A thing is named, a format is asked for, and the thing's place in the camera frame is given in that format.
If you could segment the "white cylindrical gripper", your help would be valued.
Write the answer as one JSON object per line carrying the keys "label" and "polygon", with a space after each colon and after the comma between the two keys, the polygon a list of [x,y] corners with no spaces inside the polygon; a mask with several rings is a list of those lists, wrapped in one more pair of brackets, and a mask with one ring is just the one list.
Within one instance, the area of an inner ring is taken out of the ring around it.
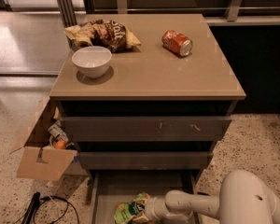
{"label": "white cylindrical gripper", "polygon": [[163,198],[150,198],[145,204],[145,214],[151,221],[161,224],[190,224],[193,213],[171,211]]}

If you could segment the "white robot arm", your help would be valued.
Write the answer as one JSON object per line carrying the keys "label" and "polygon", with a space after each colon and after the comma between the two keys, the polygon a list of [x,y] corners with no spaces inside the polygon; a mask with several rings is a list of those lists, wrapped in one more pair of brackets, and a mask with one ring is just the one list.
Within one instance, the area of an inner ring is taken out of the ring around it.
{"label": "white robot arm", "polygon": [[223,178],[218,196],[170,190],[145,204],[150,220],[165,219],[169,224],[186,224],[191,212],[220,224],[280,224],[280,198],[256,175],[235,170]]}

